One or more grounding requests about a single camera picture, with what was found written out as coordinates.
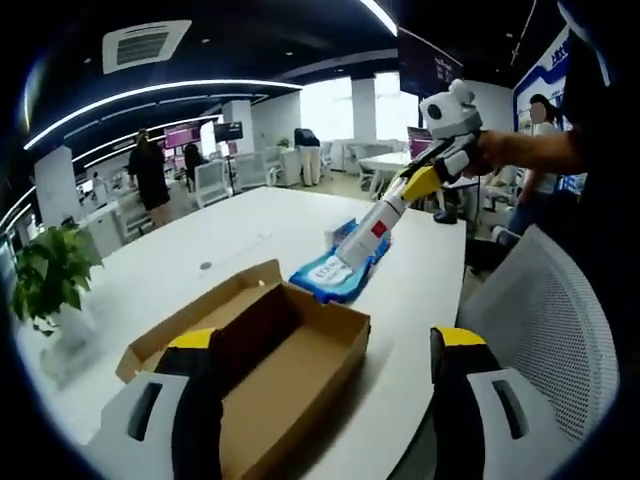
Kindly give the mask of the person's right hand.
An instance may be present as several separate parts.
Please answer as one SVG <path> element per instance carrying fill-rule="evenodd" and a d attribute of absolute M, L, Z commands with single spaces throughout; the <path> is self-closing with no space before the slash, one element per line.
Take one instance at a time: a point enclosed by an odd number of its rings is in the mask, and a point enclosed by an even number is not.
<path fill-rule="evenodd" d="M 495 130 L 480 132 L 469 153 L 469 164 L 462 171 L 468 178 L 484 176 L 504 166 L 504 146 L 508 135 Z"/>

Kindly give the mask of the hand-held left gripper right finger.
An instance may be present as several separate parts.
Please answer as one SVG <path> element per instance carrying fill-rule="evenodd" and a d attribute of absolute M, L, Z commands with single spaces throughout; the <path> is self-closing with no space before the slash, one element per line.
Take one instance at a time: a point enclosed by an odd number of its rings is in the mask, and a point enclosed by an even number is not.
<path fill-rule="evenodd" d="M 563 432 L 548 397 L 501 367 L 470 330 L 433 327 L 430 341 L 435 477 L 551 477 L 563 462 Z"/>

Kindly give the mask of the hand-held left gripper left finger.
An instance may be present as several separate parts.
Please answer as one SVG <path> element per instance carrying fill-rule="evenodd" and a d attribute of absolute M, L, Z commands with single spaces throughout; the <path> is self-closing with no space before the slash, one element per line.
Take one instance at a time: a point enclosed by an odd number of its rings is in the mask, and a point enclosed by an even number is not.
<path fill-rule="evenodd" d="M 115 479 L 220 479 L 222 332 L 172 340 L 103 409 L 88 450 Z"/>

